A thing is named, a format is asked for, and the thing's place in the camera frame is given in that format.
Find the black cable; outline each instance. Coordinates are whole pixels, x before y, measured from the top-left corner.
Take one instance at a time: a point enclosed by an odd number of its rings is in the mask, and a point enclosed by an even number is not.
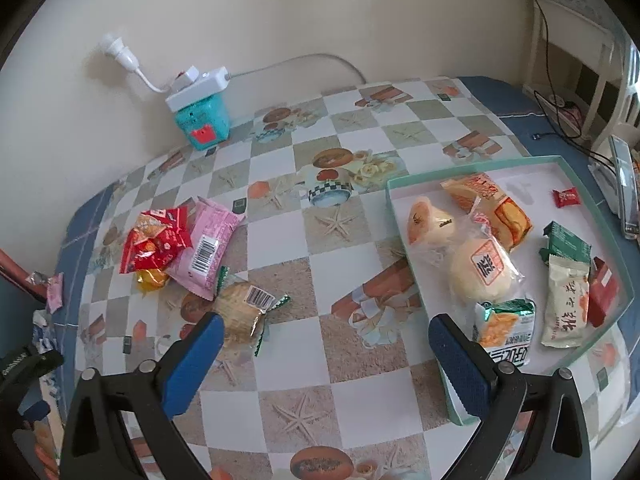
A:
[[[545,108],[543,107],[542,103],[540,102],[540,99],[538,98],[538,96],[542,97],[543,99],[545,99],[545,97],[538,92],[537,90],[533,91],[533,97],[536,99],[538,106],[540,107],[540,110],[542,110],[542,113],[545,115],[545,119],[546,122],[549,123],[549,126],[551,126],[552,132],[549,132],[548,134],[538,134],[538,136],[536,137],[537,139],[539,139],[540,137],[543,137],[545,135],[555,135],[557,137],[560,137],[562,140],[564,140],[565,143],[567,143],[569,146],[573,146],[574,148],[576,148],[578,151],[580,151],[581,153],[583,153],[584,155],[586,155],[589,158],[592,158],[593,160],[595,160],[596,162],[599,162],[600,164],[602,164],[603,166],[605,166],[609,171],[611,171],[611,173],[615,174],[613,168],[612,168],[612,162],[605,157],[604,155],[594,152],[592,150],[590,150],[589,148],[586,148],[585,146],[579,144],[578,142],[575,142],[575,139],[580,139],[582,137],[582,125],[580,124],[580,121],[576,121],[577,126],[578,126],[578,131],[579,134],[577,136],[569,136],[567,135],[567,133],[565,132],[564,128],[562,127],[562,123],[560,122],[560,107],[558,106],[558,94],[556,94],[556,90],[554,89],[554,84],[551,81],[551,70],[549,69],[549,25],[548,22],[546,21],[546,16],[545,16],[545,11],[542,10],[542,6],[540,6],[540,2],[538,0],[534,0],[536,3],[536,6],[538,7],[538,10],[540,11],[540,15],[542,16],[542,21],[545,25],[545,69],[546,69],[546,79],[549,81],[549,88],[551,88],[551,92],[554,96],[554,102],[550,104],[553,104],[554,108],[556,109],[556,122],[558,124],[558,127],[560,128],[560,131],[562,132],[561,134],[558,133],[558,130],[556,130],[556,125],[553,124],[553,121],[551,120],[551,118],[549,117],[549,115],[546,113]]]

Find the red candy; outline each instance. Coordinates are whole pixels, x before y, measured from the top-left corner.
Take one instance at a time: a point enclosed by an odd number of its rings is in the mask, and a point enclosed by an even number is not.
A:
[[[191,247],[186,206],[143,211],[127,235],[120,273],[144,269],[162,270],[185,247]]]
[[[575,187],[566,189],[564,191],[553,190],[554,202],[557,208],[564,207],[566,205],[580,205],[582,201],[578,195],[578,190]]]

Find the blue gripper pad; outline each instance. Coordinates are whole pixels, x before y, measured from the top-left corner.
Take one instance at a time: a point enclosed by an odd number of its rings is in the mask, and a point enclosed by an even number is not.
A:
[[[440,314],[433,317],[429,323],[431,349],[468,413],[485,420],[491,403],[491,385],[478,369],[467,349],[463,347],[462,342],[452,334],[453,327],[451,330],[450,327],[447,327],[453,321],[449,316],[446,316],[447,322],[443,320],[442,316]],[[469,344],[460,329],[455,325],[454,328]]]
[[[225,339],[222,317],[207,313],[184,341],[174,343],[160,361],[162,408],[169,419],[187,411]]]

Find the white wall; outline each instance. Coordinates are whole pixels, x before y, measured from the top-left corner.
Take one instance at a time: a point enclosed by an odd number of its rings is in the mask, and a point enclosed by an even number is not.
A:
[[[331,52],[370,81],[520,78],[528,0],[48,0],[0,72],[0,248],[51,271],[66,223],[108,183],[184,143],[162,98],[95,51],[124,35],[157,84]],[[234,116],[356,82],[307,60],[234,81]]]

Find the tray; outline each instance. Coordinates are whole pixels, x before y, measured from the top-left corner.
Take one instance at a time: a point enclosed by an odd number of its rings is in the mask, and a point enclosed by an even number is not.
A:
[[[409,250],[406,237],[409,211],[417,196],[426,195],[435,206],[452,214],[463,215],[459,206],[440,187],[440,182],[447,178],[483,171],[489,174],[524,209],[533,224],[533,229],[527,234],[524,241],[510,254],[516,268],[526,277],[524,290],[528,296],[533,298],[538,308],[534,335],[529,347],[530,361],[521,370],[535,374],[551,374],[556,368],[568,366],[577,360],[624,314],[634,298],[631,278],[620,249],[596,203],[584,184],[561,156],[491,160],[403,176],[387,183],[386,195],[396,217],[407,259],[414,273],[423,307],[429,318],[445,312],[455,319],[456,313],[451,306],[448,281],[442,279],[439,270],[434,272],[433,266],[412,256],[412,252]],[[551,190],[563,190],[574,186],[580,193],[582,205],[556,208]],[[546,244],[542,230],[552,220],[559,222],[591,244],[591,257],[601,257],[609,265],[620,283],[620,293],[614,300],[605,322],[598,328],[588,324],[584,343],[578,348],[555,349],[545,347],[540,343],[548,292],[548,267],[540,259],[538,250]],[[475,421],[475,417],[470,416],[462,406],[444,373],[442,373],[442,378],[447,394],[450,419],[456,424],[470,424]]]

